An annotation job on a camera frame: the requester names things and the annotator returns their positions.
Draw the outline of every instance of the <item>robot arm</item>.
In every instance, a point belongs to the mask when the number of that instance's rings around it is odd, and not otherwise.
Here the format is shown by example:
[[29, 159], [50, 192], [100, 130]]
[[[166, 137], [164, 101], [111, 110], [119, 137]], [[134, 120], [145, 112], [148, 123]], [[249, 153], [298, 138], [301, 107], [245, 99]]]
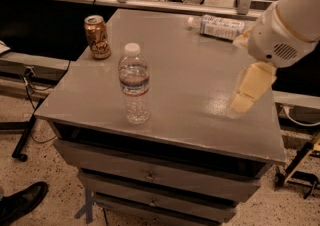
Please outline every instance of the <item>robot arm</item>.
[[[238, 114], [246, 113], [274, 83], [277, 68], [289, 67], [314, 50], [320, 40], [319, 0], [274, 2], [244, 36], [245, 47], [258, 62], [249, 66], [231, 101]], [[243, 38], [234, 43], [243, 46]]]

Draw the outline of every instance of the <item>plastic bottle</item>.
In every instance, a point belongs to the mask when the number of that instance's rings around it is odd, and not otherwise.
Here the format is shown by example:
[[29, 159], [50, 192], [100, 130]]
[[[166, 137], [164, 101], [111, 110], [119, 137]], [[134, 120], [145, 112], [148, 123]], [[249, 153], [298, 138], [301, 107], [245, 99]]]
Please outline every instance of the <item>plastic bottle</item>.
[[234, 40], [242, 34], [245, 23], [234, 19], [203, 15], [201, 17], [189, 17], [188, 26], [200, 31], [200, 34]]
[[119, 61], [119, 80], [126, 102], [127, 119], [132, 124], [142, 124], [150, 116], [148, 106], [149, 67], [136, 43], [126, 44]]

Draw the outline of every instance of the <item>shoe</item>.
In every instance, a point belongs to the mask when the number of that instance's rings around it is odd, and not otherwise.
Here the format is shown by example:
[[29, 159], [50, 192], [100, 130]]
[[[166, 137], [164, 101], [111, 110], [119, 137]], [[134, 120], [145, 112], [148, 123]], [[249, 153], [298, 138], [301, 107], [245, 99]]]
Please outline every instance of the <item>shoe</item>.
[[48, 184], [37, 182], [29, 188], [0, 201], [0, 225], [7, 226], [22, 216], [30, 213], [44, 199]]

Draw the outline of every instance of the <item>cabinet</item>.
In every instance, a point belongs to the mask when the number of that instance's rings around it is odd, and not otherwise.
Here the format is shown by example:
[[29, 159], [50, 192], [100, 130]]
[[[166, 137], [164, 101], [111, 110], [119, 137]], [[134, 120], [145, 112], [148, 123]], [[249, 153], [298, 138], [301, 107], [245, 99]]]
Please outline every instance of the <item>cabinet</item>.
[[[224, 114], [252, 59], [190, 32], [187, 19], [118, 10], [107, 24], [112, 56], [94, 61], [87, 49], [36, 116], [50, 123], [56, 149], [100, 206], [171, 225], [218, 225], [285, 153], [271, 90], [243, 117]], [[137, 39], [151, 69], [151, 117], [133, 126], [117, 63], [122, 45]]]

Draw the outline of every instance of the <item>soda can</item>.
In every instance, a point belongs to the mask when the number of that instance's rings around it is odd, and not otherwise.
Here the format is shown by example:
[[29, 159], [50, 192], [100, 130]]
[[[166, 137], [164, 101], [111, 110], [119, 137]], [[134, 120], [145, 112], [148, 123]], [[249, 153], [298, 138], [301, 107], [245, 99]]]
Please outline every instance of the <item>soda can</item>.
[[107, 38], [107, 26], [103, 17], [91, 15], [84, 19], [84, 29], [92, 57], [105, 59], [111, 55], [111, 49]]

